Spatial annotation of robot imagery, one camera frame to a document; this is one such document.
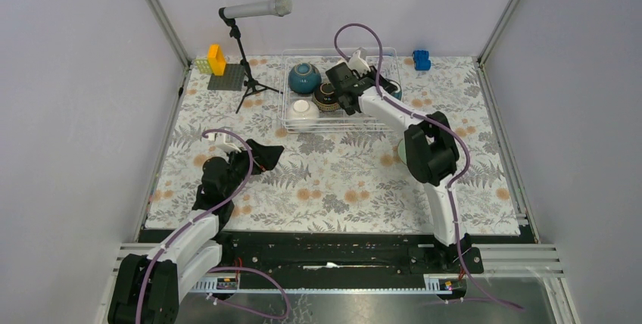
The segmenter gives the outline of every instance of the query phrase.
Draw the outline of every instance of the black tripod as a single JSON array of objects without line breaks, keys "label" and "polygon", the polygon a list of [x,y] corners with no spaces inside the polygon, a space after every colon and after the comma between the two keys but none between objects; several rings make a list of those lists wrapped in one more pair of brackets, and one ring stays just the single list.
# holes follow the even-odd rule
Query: black tripod
[{"label": "black tripod", "polygon": [[248,97],[250,95],[256,95],[258,93],[261,93],[262,91],[270,90],[278,93],[283,93],[279,91],[278,89],[274,89],[272,87],[265,86],[264,84],[259,83],[255,78],[252,76],[252,70],[250,69],[250,64],[248,63],[248,60],[245,58],[245,51],[243,51],[243,44],[241,44],[241,30],[238,29],[238,26],[236,26],[236,19],[228,19],[225,17],[223,14],[223,10],[225,8],[221,8],[219,10],[219,16],[223,21],[225,21],[225,25],[231,27],[232,29],[229,31],[229,36],[231,38],[236,39],[236,42],[238,43],[238,49],[241,50],[241,62],[240,65],[245,68],[245,75],[248,76],[248,80],[243,81],[243,86],[247,86],[245,90],[245,94],[243,94],[243,98],[241,98],[241,102],[238,104],[238,107],[236,108],[236,113],[238,113],[239,110],[241,110],[241,106],[243,105],[243,101],[245,101],[245,97]]}]

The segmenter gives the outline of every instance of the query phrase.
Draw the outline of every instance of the black bowl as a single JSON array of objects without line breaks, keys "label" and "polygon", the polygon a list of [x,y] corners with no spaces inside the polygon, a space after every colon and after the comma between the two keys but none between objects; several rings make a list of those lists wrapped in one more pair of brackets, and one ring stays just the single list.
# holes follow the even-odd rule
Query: black bowl
[{"label": "black bowl", "polygon": [[319,111],[333,112],[340,108],[335,96],[335,87],[326,82],[314,89],[312,93],[312,102],[316,104]]}]

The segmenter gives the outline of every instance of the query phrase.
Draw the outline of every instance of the microphone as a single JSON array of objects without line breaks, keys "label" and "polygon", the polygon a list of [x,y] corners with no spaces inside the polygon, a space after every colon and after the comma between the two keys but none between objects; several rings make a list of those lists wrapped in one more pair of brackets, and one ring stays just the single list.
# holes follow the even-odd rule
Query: microphone
[{"label": "microphone", "polygon": [[292,12],[292,0],[267,0],[253,4],[229,6],[219,9],[223,19],[238,19],[253,16],[285,16]]}]

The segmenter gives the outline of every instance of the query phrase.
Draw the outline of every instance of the dish rack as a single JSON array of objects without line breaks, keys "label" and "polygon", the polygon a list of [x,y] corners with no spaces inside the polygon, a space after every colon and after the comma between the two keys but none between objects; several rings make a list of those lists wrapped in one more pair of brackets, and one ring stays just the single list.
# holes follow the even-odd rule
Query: dish rack
[{"label": "dish rack", "polygon": [[[379,48],[364,48],[366,50],[366,62],[376,67],[379,62]],[[346,55],[350,56],[357,48],[342,48]],[[312,103],[312,95],[299,95],[290,90],[288,84],[288,74],[293,66],[299,63],[310,63],[316,66],[321,73],[321,83],[327,83],[328,77],[326,71],[334,67],[340,60],[341,56],[337,55],[335,49],[287,49],[281,54],[282,56],[282,88],[283,95],[279,101],[279,119],[282,126],[288,132],[299,133],[297,123],[300,120],[290,120],[287,118],[287,112],[290,105],[298,100],[305,100]],[[383,61],[381,75],[388,79],[394,80],[402,87],[397,64],[397,51],[394,48],[383,48]],[[321,116],[315,122],[306,122],[307,132],[348,132],[348,131],[389,131],[384,123],[379,122],[374,117],[361,113],[355,113],[348,116],[345,111],[339,109],[334,112],[321,112]]]}]

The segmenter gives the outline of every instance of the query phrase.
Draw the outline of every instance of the floral tablecloth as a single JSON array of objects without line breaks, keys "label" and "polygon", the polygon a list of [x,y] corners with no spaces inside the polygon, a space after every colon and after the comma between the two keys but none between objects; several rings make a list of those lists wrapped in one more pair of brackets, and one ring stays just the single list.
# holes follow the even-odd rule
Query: floral tablecloth
[{"label": "floral tablecloth", "polygon": [[[249,58],[255,78],[281,89],[279,56]],[[471,169],[457,183],[463,224],[473,234],[518,234],[473,60],[431,60],[431,70],[416,71],[412,58],[398,59],[403,100],[427,113],[444,112],[471,150]],[[146,228],[174,229],[186,218],[203,163],[223,155],[201,138],[201,132],[226,127],[245,139],[285,146],[277,168],[253,176],[234,200],[226,229],[432,231],[423,188],[397,155],[401,136],[394,132],[287,133],[280,125],[277,93],[251,96],[235,114],[242,92],[208,91],[209,79],[192,71],[150,199]]]}]

